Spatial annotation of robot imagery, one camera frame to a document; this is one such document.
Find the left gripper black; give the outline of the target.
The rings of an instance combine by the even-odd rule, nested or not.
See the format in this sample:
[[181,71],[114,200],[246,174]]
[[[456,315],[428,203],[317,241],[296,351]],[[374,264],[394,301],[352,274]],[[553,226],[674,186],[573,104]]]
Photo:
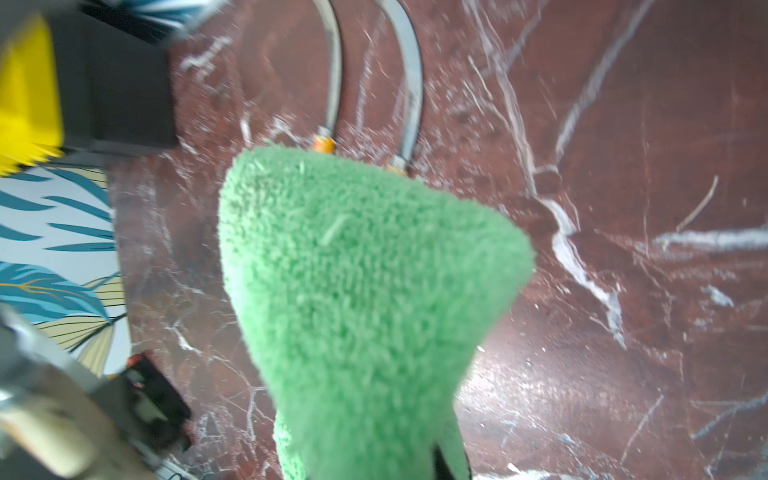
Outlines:
[[168,458],[192,446],[192,411],[147,353],[129,357],[126,367],[101,382],[90,397],[151,471],[181,472]]

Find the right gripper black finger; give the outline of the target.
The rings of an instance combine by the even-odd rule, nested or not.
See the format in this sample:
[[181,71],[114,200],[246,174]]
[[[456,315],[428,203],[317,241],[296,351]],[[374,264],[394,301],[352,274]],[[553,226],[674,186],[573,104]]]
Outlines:
[[434,478],[471,480],[472,470],[454,413],[449,413],[437,432],[433,448]]

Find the green rag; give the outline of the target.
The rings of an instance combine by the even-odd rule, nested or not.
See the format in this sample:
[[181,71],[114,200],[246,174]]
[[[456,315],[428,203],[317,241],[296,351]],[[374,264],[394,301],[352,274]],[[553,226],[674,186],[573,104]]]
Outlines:
[[528,236],[484,205],[280,145],[234,159],[218,217],[284,477],[435,479],[472,358],[534,271]]

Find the sickle labelled handle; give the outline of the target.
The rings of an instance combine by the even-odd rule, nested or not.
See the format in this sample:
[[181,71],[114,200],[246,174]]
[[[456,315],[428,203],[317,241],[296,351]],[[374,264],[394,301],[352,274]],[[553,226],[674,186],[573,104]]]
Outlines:
[[330,154],[336,147],[335,131],[342,94],[343,54],[341,33],[332,3],[329,0],[314,0],[316,11],[323,26],[328,62],[328,94],[324,122],[314,137],[313,149]]

